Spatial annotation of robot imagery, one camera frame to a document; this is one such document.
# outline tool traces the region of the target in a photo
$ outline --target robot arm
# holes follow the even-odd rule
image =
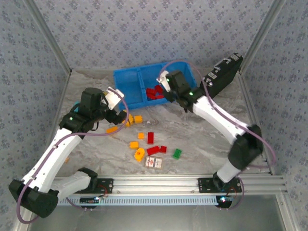
[[[82,92],[80,103],[63,117],[60,129],[56,132],[53,141],[40,160],[22,180],[13,180],[9,185],[9,190],[17,201],[22,189],[30,181],[23,195],[21,206],[45,218],[55,209],[58,200],[75,192],[84,189],[93,190],[96,187],[97,173],[87,168],[79,169],[74,175],[60,182],[52,183],[65,159],[84,136],[77,134],[66,138],[58,146],[56,144],[64,136],[81,132],[87,133],[103,119],[115,125],[121,123],[127,114],[125,111],[121,111],[117,115],[114,107],[120,102],[120,98],[113,91],[107,90],[104,93],[100,89],[87,88]],[[119,90],[116,92],[121,97],[124,96]],[[52,154],[46,159],[52,148],[54,148]],[[43,166],[35,175],[42,163],[44,163]]]
[[[225,81],[228,83],[232,81],[241,61],[243,60],[243,58],[240,59],[239,57],[240,55],[235,53],[228,59],[223,59],[222,62],[218,63],[220,66],[216,65],[215,69],[204,78],[207,87],[211,89],[210,95],[217,95],[218,92],[226,86]],[[222,79],[218,77],[219,71],[223,72]],[[262,142],[246,131],[230,123],[217,113],[211,106],[208,98],[205,96],[203,85],[199,88],[192,89],[182,72],[174,71],[169,73],[163,71],[157,81],[163,85],[163,95],[168,101],[177,101],[186,112],[191,111],[207,120],[226,137],[230,144],[232,144],[228,154],[228,161],[213,175],[213,183],[215,187],[220,191],[224,191],[228,188],[228,183],[262,153]],[[261,130],[257,125],[249,127],[246,123],[237,120],[215,103],[213,104],[230,120],[261,136]]]

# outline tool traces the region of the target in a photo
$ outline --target wall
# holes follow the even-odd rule
[[[67,78],[23,2],[0,9],[0,230],[8,231],[16,213],[8,185],[42,155]]]
[[[272,1],[36,0],[72,68],[244,55]]]
[[[308,230],[308,3],[287,0],[246,75],[263,134]]]

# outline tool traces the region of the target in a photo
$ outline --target red toy brick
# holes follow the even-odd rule
[[[154,155],[156,153],[159,153],[160,148],[158,146],[155,146],[153,148],[148,148],[146,151],[148,152],[148,155]]]
[[[163,96],[163,95],[157,95],[157,96],[156,96],[156,99],[157,99],[157,100],[159,100],[159,99],[163,99],[163,98],[164,98],[164,96]]]
[[[151,95],[151,94],[146,94],[146,96],[151,99],[151,100],[156,100],[156,96]]]
[[[150,95],[156,95],[156,90],[155,89],[152,89],[152,88],[147,88],[145,90],[146,94],[150,94]]]
[[[166,153],[167,152],[167,147],[166,146],[161,146],[160,147],[160,152],[161,153]]]
[[[154,132],[148,132],[148,144],[154,144]]]
[[[163,88],[160,85],[156,85],[155,86],[155,90],[157,91],[158,94],[162,94],[163,93]]]

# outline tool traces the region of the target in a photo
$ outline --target blue plastic container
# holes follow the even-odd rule
[[[146,89],[158,84],[156,81],[160,70],[167,63],[152,64],[146,66],[120,69],[114,71],[115,87],[125,95],[125,101],[129,109],[141,108],[151,105],[167,103],[166,99],[150,100],[146,96]],[[191,68],[187,63],[177,62],[166,68],[168,72],[181,71],[191,88],[197,86]],[[124,104],[120,103],[119,108],[123,110]]]

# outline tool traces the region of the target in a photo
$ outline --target orange block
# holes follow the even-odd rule
[[[138,148],[138,142],[137,141],[133,141],[133,142],[130,142],[129,143],[129,147],[131,148],[131,149],[137,149]]]
[[[112,127],[112,128],[106,129],[106,133],[110,133],[110,132],[113,132],[113,131],[115,131],[115,130],[117,130],[117,126],[114,126],[114,127]]]
[[[138,139],[144,139],[144,133],[138,132]]]
[[[135,159],[140,162],[142,160],[142,158],[144,157],[144,149],[143,148],[139,148],[136,152],[135,152]]]
[[[141,124],[143,122],[143,119],[142,119],[141,115],[135,116],[134,120],[135,120],[136,124]]]
[[[129,114],[128,116],[128,122],[125,124],[126,127],[130,127],[132,124],[134,123],[134,117]]]

